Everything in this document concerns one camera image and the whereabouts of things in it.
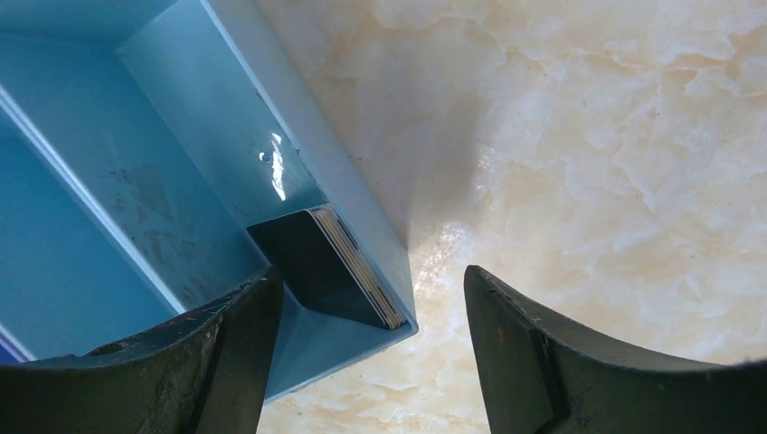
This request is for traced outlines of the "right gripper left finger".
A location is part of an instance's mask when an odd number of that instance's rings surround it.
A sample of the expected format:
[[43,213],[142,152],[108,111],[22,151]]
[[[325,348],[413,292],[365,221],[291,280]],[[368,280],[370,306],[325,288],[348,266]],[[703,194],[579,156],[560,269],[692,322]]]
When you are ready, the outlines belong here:
[[282,316],[263,269],[224,296],[104,344],[1,369],[4,433],[253,433]]

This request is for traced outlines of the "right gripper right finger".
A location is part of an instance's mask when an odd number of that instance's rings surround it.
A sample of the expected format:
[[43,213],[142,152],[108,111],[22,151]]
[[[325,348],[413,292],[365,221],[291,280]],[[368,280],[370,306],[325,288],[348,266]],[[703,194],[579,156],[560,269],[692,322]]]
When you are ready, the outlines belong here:
[[704,363],[600,333],[487,270],[464,274],[494,433],[763,433],[766,363]]

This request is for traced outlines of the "black credit card stack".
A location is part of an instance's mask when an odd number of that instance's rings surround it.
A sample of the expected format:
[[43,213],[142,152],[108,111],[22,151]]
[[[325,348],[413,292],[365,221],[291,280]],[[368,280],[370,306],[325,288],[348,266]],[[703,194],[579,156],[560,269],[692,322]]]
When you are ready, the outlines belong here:
[[394,330],[402,310],[328,203],[252,225],[248,233],[305,308]]

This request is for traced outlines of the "blue three-compartment box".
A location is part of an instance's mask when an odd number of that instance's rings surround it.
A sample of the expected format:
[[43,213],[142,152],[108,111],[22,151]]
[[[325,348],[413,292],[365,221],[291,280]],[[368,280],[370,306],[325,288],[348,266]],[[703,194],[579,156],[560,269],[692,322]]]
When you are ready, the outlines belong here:
[[1,4],[1,358],[88,351],[272,265],[252,225],[330,204],[405,315],[286,301],[266,390],[418,330],[406,249],[252,1]]

